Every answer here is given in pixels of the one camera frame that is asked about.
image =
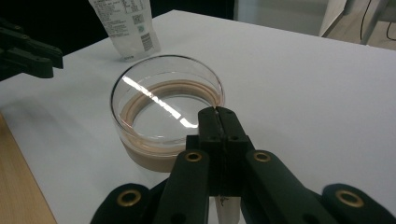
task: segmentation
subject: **white wall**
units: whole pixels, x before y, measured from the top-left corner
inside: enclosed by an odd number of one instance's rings
[[[346,0],[236,0],[235,20],[308,35],[323,35]]]

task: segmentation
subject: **black cable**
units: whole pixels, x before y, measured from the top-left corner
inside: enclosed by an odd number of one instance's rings
[[[363,32],[364,17],[366,17],[366,13],[367,13],[367,10],[369,9],[370,4],[371,4],[371,0],[370,0],[369,4],[367,5],[366,11],[364,12],[364,15],[363,15],[363,18],[361,19],[361,33]]]
[[[393,40],[393,41],[396,41],[396,39],[393,39],[393,38],[390,38],[389,37],[389,28],[390,28],[390,26],[392,25],[392,22],[390,22],[389,23],[389,26],[388,26],[388,30],[387,30],[387,38],[389,39],[389,40]]]

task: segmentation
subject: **white table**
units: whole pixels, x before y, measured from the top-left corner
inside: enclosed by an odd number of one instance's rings
[[[218,74],[257,149],[309,189],[346,183],[396,215],[395,51],[181,11],[153,23],[160,54]],[[0,112],[59,223],[90,222],[119,185],[167,177],[127,156],[111,120],[112,85],[130,65],[106,39],[65,56],[55,78],[0,82]]]

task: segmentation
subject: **petri dish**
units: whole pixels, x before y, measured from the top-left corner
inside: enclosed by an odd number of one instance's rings
[[[198,112],[224,105],[217,75],[180,55],[146,59],[127,69],[110,97],[112,117],[129,156],[157,172],[171,172],[186,136],[198,134]]]

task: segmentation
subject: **wooden surface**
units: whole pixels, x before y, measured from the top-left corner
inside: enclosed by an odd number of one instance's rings
[[[56,223],[0,114],[0,222]]]

